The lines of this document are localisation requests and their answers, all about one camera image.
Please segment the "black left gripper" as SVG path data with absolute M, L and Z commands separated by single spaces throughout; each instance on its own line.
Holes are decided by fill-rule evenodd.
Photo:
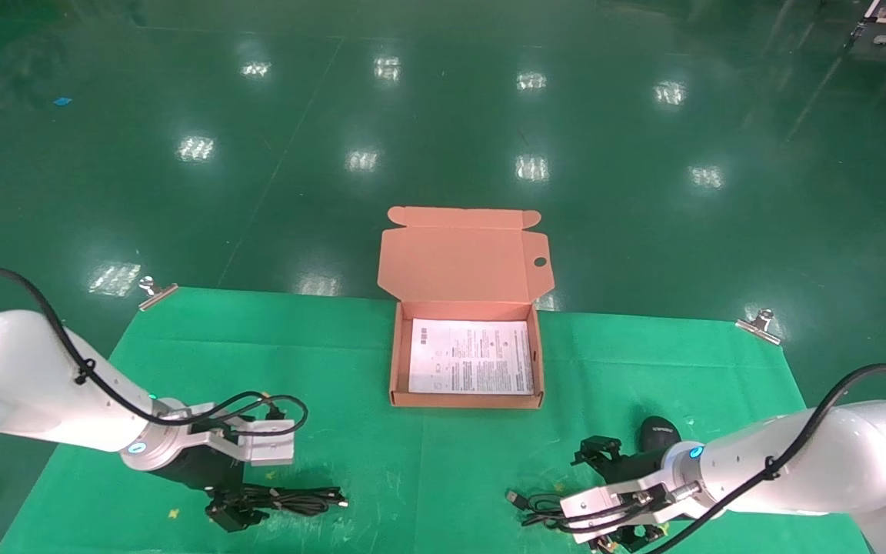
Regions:
M 173 460 L 152 475 L 193 490 L 215 491 L 219 500 L 206 507 L 206 516 L 225 532 L 243 532 L 259 525 L 268 508 L 268 487 L 242 485 L 245 462 L 207 445 L 179 450 Z

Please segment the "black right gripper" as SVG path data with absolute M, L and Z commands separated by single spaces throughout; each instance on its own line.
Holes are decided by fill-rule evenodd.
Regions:
M 667 449 L 655 449 L 627 456 L 620 452 L 621 442 L 612 437 L 594 436 L 582 439 L 574 452 L 573 466 L 587 464 L 602 467 L 602 479 L 613 493 L 647 491 L 664 479 Z M 668 536 L 668 524 L 661 526 L 623 526 L 615 532 L 588 541 L 591 553 L 637 553 Z

